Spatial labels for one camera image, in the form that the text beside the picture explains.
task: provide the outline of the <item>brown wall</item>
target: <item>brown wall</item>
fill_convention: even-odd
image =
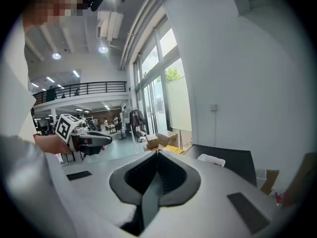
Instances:
[[[112,124],[113,123],[113,117],[116,116],[120,118],[120,109],[115,109],[115,110],[109,110],[109,111],[102,111],[102,112],[90,112],[89,116],[93,116],[94,119],[98,119],[98,124],[103,124],[104,123],[104,118],[108,120],[108,123]]]

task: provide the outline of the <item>cardboard box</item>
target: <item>cardboard box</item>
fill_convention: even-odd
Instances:
[[[145,151],[145,152],[148,152],[148,151],[158,151],[158,150],[163,150],[163,148],[164,148],[164,146],[162,146],[162,145],[158,145],[157,147],[154,147],[154,148],[149,148],[147,145],[144,145],[143,146],[143,150]]]
[[[277,179],[279,170],[266,170],[266,181],[261,187],[261,191],[266,195],[270,195],[272,187]]]
[[[159,146],[158,137],[156,137],[155,134],[146,135],[146,138],[148,142],[147,145],[150,149]]]
[[[179,149],[178,147],[166,145],[162,150],[170,151],[172,153],[184,154],[184,150]]]
[[[158,143],[163,146],[171,145],[178,147],[178,134],[169,130],[159,132]]]
[[[283,207],[305,200],[317,174],[317,153],[307,153],[283,198]]]

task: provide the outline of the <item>glass door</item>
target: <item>glass door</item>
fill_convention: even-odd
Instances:
[[[154,120],[156,133],[167,130],[162,81],[158,77],[150,83],[150,93],[152,98],[152,110],[154,110]]]
[[[152,105],[150,100],[150,88],[147,86],[143,89],[144,92],[144,100],[145,100],[145,107],[146,107],[146,116],[148,120],[148,127],[149,127],[149,134],[153,134],[154,130],[154,119],[152,113]]]
[[[149,134],[167,130],[165,106],[160,77],[144,88],[144,98],[149,126]]]

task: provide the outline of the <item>floor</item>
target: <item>floor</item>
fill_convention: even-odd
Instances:
[[[132,136],[128,136],[125,139],[119,140],[120,135],[119,134],[112,134],[112,143],[110,145],[107,145],[105,147],[104,151],[101,151],[99,154],[95,154],[92,156],[87,156],[84,158],[84,161],[80,158],[80,153],[74,153],[76,161],[71,161],[72,157],[69,157],[70,165],[78,165],[81,163],[88,164],[88,163],[97,163],[97,162],[103,162],[103,161],[109,161],[114,159],[120,159],[127,156],[131,156],[135,154],[134,146],[133,146],[133,140]],[[136,146],[139,151],[139,153],[144,152],[143,146],[146,143],[138,142],[138,138],[135,137],[136,140]]]

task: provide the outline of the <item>glass window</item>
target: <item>glass window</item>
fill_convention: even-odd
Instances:
[[[163,57],[170,52],[175,46],[177,46],[173,30],[170,29],[160,40],[160,46],[162,47]]]
[[[178,59],[165,69],[167,84],[185,76],[182,59]]]
[[[155,105],[155,116],[157,121],[158,132],[167,130],[166,125],[166,114],[164,108],[164,99],[163,99],[163,90],[162,90],[162,81],[160,77],[155,79],[152,82],[153,87],[153,102]]]
[[[184,149],[188,149],[192,143],[192,125],[182,59],[166,68],[165,74],[170,124],[174,132],[181,130]]]
[[[149,126],[149,134],[153,134],[154,132],[154,124],[153,124],[153,116],[152,109],[150,105],[150,95],[149,95],[149,87],[144,88],[144,98],[145,98],[145,106],[146,106],[146,116],[148,118],[148,126]]]
[[[141,54],[141,60],[142,60],[142,77],[144,77],[145,74],[147,74],[159,61],[158,56],[158,50],[156,47],[155,37],[152,35],[142,54]]]
[[[155,46],[142,64],[142,78],[158,63],[158,50]]]
[[[143,109],[143,101],[142,101],[142,93],[141,91],[137,92],[137,98],[138,98],[138,110],[140,112],[140,117],[144,117],[143,113],[144,113],[144,109]],[[146,127],[144,126],[144,124],[140,124],[140,129],[141,131],[146,132]]]
[[[173,30],[166,20],[158,29],[160,45],[162,48],[163,57],[177,46]]]
[[[135,67],[136,67],[136,83],[137,85],[140,83],[140,71],[139,71],[139,61],[137,61],[135,63]]]

